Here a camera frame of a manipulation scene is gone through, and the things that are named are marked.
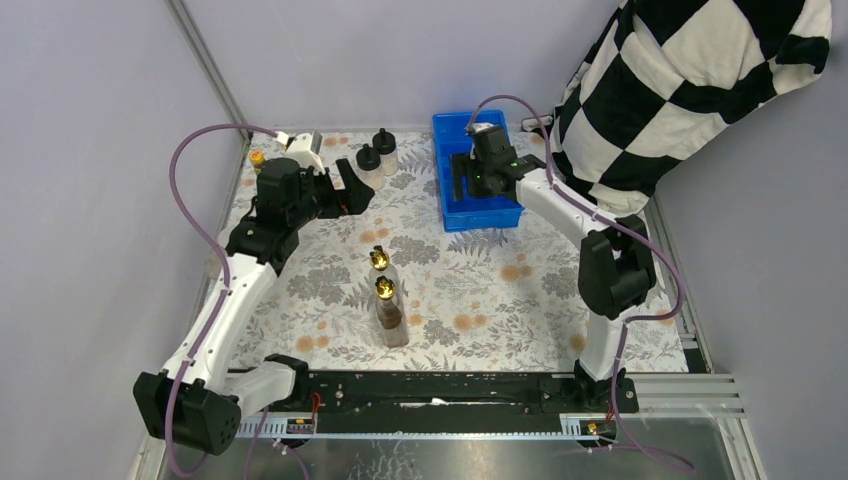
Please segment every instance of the black and white checkered blanket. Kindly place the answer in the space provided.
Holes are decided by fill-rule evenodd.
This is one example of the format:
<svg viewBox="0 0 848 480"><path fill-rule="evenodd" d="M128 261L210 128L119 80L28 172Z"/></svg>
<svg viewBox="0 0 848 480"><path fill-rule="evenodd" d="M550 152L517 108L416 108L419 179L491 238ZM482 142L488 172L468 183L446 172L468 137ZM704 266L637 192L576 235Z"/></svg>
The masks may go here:
<svg viewBox="0 0 848 480"><path fill-rule="evenodd" d="M554 109L568 186L641 210L660 177L728 125L815 81L829 0L626 0Z"/></svg>

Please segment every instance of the gray wall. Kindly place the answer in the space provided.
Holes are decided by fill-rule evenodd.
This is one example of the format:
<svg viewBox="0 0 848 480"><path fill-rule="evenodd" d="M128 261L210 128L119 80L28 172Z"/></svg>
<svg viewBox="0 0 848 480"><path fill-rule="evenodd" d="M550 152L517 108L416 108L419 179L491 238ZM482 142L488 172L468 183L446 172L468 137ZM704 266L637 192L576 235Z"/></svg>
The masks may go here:
<svg viewBox="0 0 848 480"><path fill-rule="evenodd" d="M161 1L0 2L0 478L125 478L131 389L186 332L207 250L168 189L225 120ZM207 227L235 134L179 180Z"/></svg>
<svg viewBox="0 0 848 480"><path fill-rule="evenodd" d="M834 3L823 77L722 133L658 193L770 479L845 478L848 4Z"/></svg>
<svg viewBox="0 0 848 480"><path fill-rule="evenodd" d="M619 1L187 3L248 119L327 129L427 127L497 93L549 108Z"/></svg>

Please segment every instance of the table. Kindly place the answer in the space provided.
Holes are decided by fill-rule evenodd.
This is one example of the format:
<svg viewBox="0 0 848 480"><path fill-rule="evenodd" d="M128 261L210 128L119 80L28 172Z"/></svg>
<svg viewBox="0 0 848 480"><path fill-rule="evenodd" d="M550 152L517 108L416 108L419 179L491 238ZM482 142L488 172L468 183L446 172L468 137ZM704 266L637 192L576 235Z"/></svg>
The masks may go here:
<svg viewBox="0 0 848 480"><path fill-rule="evenodd" d="M325 164L342 157L354 164L372 134L325 133L321 157ZM431 134L396 137L400 170L386 178L368 211L316 220L300 231L300 246L256 308L231 367L284 353L315 369L571 371L586 345L588 320L577 292L577 249L529 211L517 228L446 233ZM538 136L511 137L519 155L543 156ZM282 154L262 134L252 149L269 159ZM229 226L254 195L255 174L245 159ZM369 311L368 252L377 244L402 280L406 347L384 347ZM207 271L217 277L214 260ZM643 312L669 308L659 282ZM625 365L636 372L687 371L674 320L632 325Z"/></svg>

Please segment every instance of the leaf pattern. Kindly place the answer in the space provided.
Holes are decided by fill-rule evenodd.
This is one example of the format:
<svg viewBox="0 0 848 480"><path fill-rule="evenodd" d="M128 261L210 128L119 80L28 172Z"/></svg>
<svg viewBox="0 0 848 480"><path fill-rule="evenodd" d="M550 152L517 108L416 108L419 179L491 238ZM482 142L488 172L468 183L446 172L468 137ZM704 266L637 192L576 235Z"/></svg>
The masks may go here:
<svg viewBox="0 0 848 480"><path fill-rule="evenodd" d="M322 158L354 158L371 135L325 133ZM541 157L541 145L529 138L513 135L518 153ZM514 229L444 232L431 135L396 139L400 170L386 177L364 214L315 220L300 230L300 245L247 322L231 365L252 367L283 353L328 369L570 370L587 341L589 318L577 292L577 249L530 211ZM251 149L266 158L283 153L262 134L253 136ZM241 181L228 226L255 194L248 162ZM367 282L374 245L386 248L401 277L406 347L381 343ZM220 266L208 263L216 277ZM667 308L657 288L642 310ZM673 322L634 323L624 358L630 371L686 369Z"/></svg>

